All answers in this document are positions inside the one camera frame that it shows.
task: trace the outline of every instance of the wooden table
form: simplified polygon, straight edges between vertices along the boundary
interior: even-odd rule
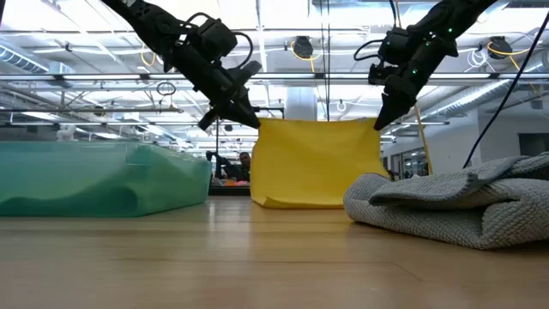
[[[0,219],[2,309],[549,308],[549,244],[476,251],[248,197]]]

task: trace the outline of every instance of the yellow fabric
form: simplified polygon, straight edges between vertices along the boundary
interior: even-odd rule
[[[262,118],[251,163],[251,198],[273,209],[338,209],[363,173],[389,175],[375,119],[312,122]]]

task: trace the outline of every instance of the green plastic bin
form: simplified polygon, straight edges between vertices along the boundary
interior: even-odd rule
[[[149,215],[203,203],[211,170],[138,142],[0,142],[0,215]]]

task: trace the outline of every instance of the folded gray towel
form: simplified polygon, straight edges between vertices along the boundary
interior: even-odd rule
[[[361,176],[349,217],[476,249],[549,239],[549,155],[487,162],[457,173],[390,182]]]

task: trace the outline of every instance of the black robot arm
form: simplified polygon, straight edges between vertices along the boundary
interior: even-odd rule
[[[236,36],[242,33],[233,33],[221,20],[204,13],[180,21],[142,0],[101,1],[122,16],[141,40],[163,58],[165,72],[175,67],[195,86],[195,91],[201,91],[210,99],[212,109],[200,121],[201,129],[206,130],[217,118],[259,127],[244,85],[262,66],[250,61],[224,69],[220,61],[236,47]],[[201,26],[191,23],[198,16],[206,17]],[[182,35],[186,35],[184,40],[180,39]]]
[[[370,67],[368,77],[370,84],[385,86],[376,130],[410,111],[444,57],[458,56],[455,39],[496,1],[443,0],[415,25],[406,29],[393,27],[387,32],[377,53],[381,63]],[[395,66],[385,67],[384,63]]]

